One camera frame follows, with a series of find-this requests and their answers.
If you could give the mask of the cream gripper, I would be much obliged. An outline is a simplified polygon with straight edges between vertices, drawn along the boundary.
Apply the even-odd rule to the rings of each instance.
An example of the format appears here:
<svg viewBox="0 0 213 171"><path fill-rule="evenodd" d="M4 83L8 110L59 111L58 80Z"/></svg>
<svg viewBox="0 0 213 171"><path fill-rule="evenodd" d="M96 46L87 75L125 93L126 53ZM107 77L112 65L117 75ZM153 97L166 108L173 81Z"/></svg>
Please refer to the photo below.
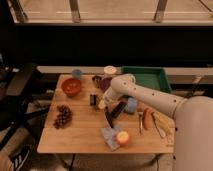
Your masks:
<svg viewBox="0 0 213 171"><path fill-rule="evenodd" d="M112 94L110 92L105 92L98 104L99 109L105 109L109 107L113 102Z"/></svg>

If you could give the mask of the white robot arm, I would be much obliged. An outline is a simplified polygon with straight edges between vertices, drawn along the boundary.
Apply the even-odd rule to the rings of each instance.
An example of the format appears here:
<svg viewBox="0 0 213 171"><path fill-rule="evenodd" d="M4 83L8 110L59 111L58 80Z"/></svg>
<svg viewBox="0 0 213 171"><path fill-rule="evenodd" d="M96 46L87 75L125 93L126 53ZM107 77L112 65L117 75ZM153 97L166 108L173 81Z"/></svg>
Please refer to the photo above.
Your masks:
<svg viewBox="0 0 213 171"><path fill-rule="evenodd" d="M213 98L184 98L136 84L132 74L115 76L99 108L123 95L136 98L175 120L173 171L213 171Z"/></svg>

